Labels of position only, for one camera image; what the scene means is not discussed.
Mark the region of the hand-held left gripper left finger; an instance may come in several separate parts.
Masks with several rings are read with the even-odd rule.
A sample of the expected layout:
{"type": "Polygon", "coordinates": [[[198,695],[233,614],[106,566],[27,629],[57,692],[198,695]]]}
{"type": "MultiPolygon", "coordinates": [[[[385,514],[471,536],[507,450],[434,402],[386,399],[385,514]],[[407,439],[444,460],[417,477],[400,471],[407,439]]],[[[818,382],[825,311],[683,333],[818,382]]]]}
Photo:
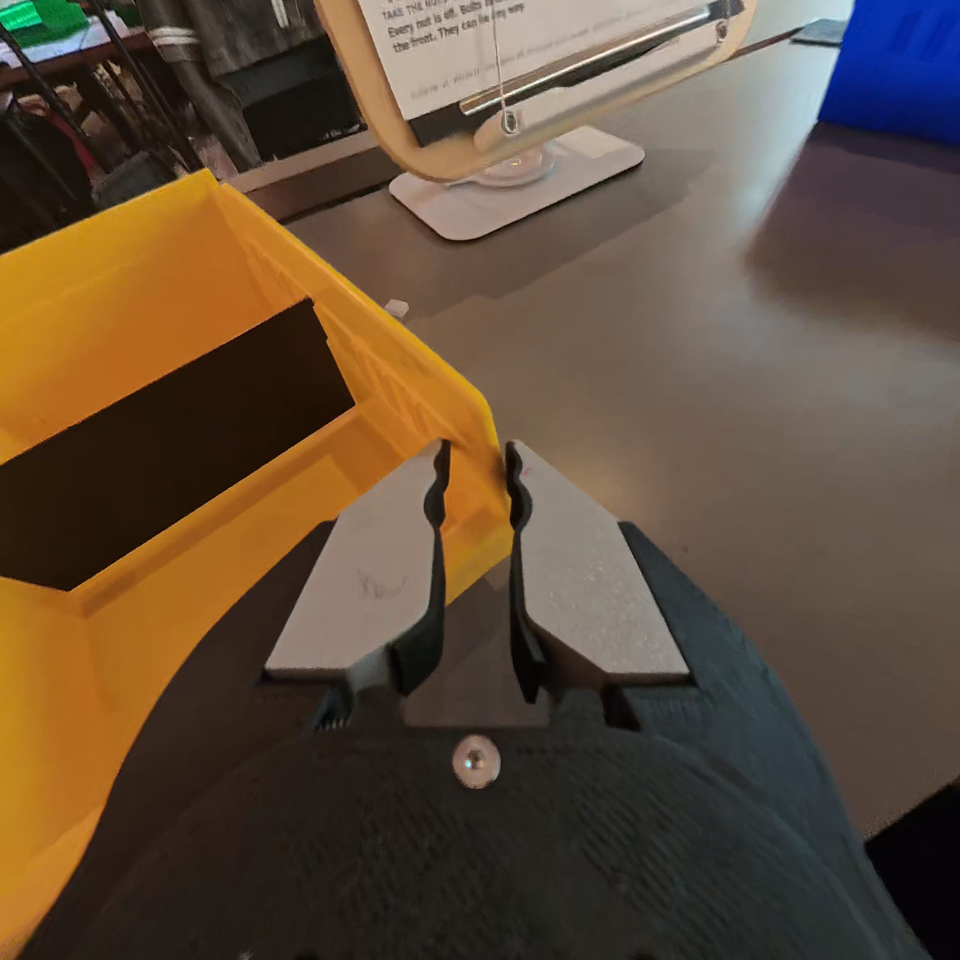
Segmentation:
{"type": "Polygon", "coordinates": [[[407,697],[434,672],[450,462],[450,442],[432,440],[342,511],[265,663],[268,679],[407,697]]]}

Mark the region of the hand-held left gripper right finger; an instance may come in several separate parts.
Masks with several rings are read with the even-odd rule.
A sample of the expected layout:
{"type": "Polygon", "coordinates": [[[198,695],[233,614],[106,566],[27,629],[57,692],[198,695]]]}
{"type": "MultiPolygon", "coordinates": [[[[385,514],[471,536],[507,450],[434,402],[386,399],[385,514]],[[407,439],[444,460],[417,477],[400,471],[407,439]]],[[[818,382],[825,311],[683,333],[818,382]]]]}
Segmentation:
{"type": "Polygon", "coordinates": [[[617,517],[521,441],[507,444],[505,471],[510,653],[523,700],[687,685],[690,668],[617,517]]]}

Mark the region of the green plastic bin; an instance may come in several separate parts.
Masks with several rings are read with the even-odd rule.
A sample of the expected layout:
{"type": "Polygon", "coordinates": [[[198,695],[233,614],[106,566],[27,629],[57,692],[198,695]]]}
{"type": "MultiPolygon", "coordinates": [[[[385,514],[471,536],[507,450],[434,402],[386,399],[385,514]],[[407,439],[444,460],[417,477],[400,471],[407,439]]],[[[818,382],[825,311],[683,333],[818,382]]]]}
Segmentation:
{"type": "Polygon", "coordinates": [[[2,1],[1,22],[23,49],[66,40],[89,30],[82,7],[70,1],[2,1]]]}

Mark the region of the wooden document stand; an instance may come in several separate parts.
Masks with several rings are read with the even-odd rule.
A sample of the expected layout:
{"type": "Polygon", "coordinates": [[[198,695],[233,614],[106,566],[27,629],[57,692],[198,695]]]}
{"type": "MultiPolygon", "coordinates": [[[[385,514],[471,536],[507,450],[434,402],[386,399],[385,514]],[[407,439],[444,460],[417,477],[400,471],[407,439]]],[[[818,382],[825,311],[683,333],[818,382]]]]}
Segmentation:
{"type": "Polygon", "coordinates": [[[729,60],[756,8],[686,1],[707,8],[404,121],[360,2],[315,6],[363,120],[402,169],[391,197],[451,242],[486,237],[639,168],[642,148],[591,121],[729,60]]]}

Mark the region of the yellow plastic bin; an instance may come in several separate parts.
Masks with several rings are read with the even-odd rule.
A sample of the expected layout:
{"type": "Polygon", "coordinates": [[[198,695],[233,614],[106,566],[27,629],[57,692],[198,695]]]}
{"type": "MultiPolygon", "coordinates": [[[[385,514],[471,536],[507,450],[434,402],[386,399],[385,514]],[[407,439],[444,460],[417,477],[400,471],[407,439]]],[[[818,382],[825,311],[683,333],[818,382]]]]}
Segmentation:
{"type": "Polygon", "coordinates": [[[450,602],[510,550],[482,394],[200,173],[2,255],[2,958],[151,709],[322,521],[451,444],[450,602]]]}

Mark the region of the blue plastic bin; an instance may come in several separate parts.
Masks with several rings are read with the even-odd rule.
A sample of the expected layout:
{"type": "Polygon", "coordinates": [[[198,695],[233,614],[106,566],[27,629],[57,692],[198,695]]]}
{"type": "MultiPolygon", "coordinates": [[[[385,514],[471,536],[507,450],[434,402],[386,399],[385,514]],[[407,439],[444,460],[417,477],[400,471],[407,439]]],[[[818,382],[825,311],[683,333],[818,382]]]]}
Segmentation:
{"type": "Polygon", "coordinates": [[[959,2],[855,2],[818,119],[956,148],[959,2]]]}

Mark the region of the printed instruction sheet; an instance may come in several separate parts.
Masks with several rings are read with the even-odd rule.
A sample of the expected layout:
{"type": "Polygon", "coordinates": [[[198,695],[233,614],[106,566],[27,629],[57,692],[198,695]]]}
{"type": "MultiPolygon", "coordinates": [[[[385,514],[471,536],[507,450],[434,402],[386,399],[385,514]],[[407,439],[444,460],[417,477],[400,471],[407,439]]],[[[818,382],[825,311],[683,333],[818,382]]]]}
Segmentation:
{"type": "Polygon", "coordinates": [[[686,1],[361,1],[402,119],[707,8],[686,1]]]}

